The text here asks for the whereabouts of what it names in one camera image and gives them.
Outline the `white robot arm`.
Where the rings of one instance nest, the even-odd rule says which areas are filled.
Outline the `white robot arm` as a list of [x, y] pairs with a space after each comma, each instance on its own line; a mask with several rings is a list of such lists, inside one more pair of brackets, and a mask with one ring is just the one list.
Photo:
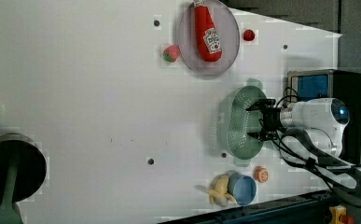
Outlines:
[[336, 98], [318, 98], [291, 103], [287, 107], [274, 107], [273, 99], [260, 99], [246, 108], [246, 111], [262, 113], [261, 131], [249, 133], [264, 141], [268, 133], [302, 130], [310, 136], [312, 144], [338, 157], [342, 152], [342, 139], [350, 121], [346, 104]]

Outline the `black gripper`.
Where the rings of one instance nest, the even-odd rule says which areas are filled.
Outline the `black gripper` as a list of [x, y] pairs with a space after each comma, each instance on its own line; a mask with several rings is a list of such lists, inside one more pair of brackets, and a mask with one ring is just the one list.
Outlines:
[[276, 101], [274, 99], [259, 99], [246, 108], [246, 111], [261, 111], [263, 115], [262, 128], [265, 130], [256, 133], [248, 133], [249, 136], [260, 142], [276, 139], [276, 135], [273, 131], [281, 130], [284, 126], [280, 118], [281, 109], [275, 108], [275, 103]]

